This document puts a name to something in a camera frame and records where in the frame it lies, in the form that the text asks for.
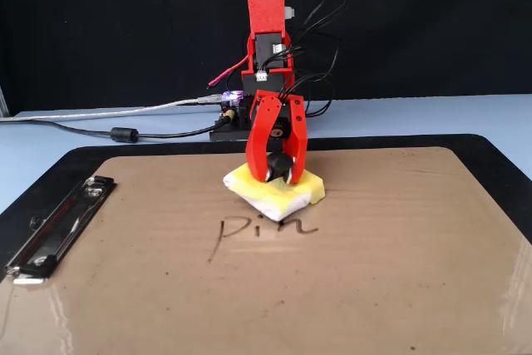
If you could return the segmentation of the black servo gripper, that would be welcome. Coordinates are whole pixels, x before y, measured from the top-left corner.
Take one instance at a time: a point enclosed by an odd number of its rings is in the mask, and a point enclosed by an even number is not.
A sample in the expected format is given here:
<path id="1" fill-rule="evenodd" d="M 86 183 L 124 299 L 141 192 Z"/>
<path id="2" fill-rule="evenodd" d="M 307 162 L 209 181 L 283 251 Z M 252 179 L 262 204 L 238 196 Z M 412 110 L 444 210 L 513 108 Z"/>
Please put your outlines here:
<path id="1" fill-rule="evenodd" d="M 270 139 L 287 139 L 285 153 L 293 160 L 290 184 L 299 181 L 304 171 L 307 151 L 307 127 L 302 96 L 278 96 L 286 86 L 282 72 L 268 74 L 258 81 L 254 74 L 243 77 L 243 138 L 247 139 L 246 162 L 259 182 L 269 179 L 267 145 Z M 257 94 L 269 91 L 273 94 Z"/>

